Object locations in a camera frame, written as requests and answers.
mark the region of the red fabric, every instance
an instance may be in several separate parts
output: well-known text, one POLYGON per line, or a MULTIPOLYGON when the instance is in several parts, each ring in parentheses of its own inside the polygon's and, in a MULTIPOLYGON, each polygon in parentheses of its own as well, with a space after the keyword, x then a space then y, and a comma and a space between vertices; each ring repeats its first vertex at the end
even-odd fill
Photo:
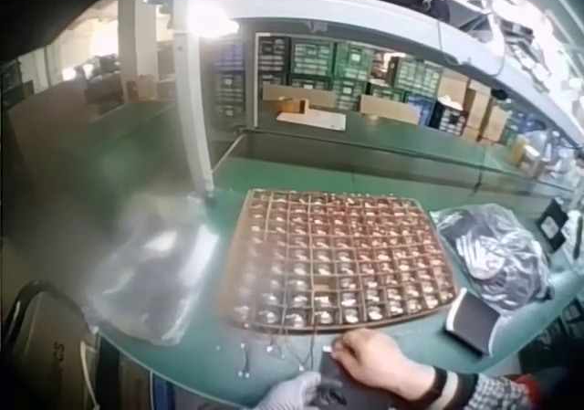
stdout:
POLYGON ((538 405, 541 402, 541 389, 533 376, 521 375, 512 381, 517 384, 522 384, 527 388, 527 394, 529 395, 531 404, 538 405))

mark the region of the hand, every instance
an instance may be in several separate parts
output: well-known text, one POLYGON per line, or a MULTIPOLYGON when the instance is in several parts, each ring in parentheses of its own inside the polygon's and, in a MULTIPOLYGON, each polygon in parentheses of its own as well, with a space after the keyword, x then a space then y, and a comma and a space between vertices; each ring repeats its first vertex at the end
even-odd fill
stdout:
POLYGON ((319 386, 341 387, 341 383, 322 378, 318 372, 302 373, 274 386, 254 410, 318 410, 311 404, 319 386))
POLYGON ((331 355, 356 381, 408 401, 432 387, 434 369, 408 359, 394 339, 380 332, 349 331, 337 340, 331 355))

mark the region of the gray glove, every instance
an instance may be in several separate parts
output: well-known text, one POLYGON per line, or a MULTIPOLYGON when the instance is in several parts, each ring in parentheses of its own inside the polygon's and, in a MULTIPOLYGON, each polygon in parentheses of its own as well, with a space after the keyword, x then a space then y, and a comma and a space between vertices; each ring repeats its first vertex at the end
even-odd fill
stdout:
POLYGON ((319 387, 340 387, 339 381, 306 372, 293 380, 275 385, 254 410, 318 410, 314 401, 319 387))

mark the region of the bare hand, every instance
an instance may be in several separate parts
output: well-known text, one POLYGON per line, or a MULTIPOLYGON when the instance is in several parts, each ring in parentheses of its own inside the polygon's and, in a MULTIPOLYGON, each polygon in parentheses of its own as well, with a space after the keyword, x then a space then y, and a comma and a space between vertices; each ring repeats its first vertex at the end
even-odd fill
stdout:
POLYGON ((434 369, 408 359, 391 337, 359 329, 336 342, 335 359, 358 382, 388 390, 408 401, 426 393, 433 383, 434 369))

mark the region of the shelf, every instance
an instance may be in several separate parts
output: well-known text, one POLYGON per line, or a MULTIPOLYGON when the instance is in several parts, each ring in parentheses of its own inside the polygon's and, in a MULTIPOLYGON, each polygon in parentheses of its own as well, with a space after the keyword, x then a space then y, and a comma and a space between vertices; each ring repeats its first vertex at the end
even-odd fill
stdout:
POLYGON ((539 90, 516 60, 496 55, 487 45, 431 17, 376 0, 213 1, 233 19, 271 23, 277 32, 290 28, 287 21, 296 21, 315 35, 368 42, 434 61, 506 90, 513 100, 557 125, 569 140, 584 144, 584 130, 569 110, 553 101, 553 94, 539 90))

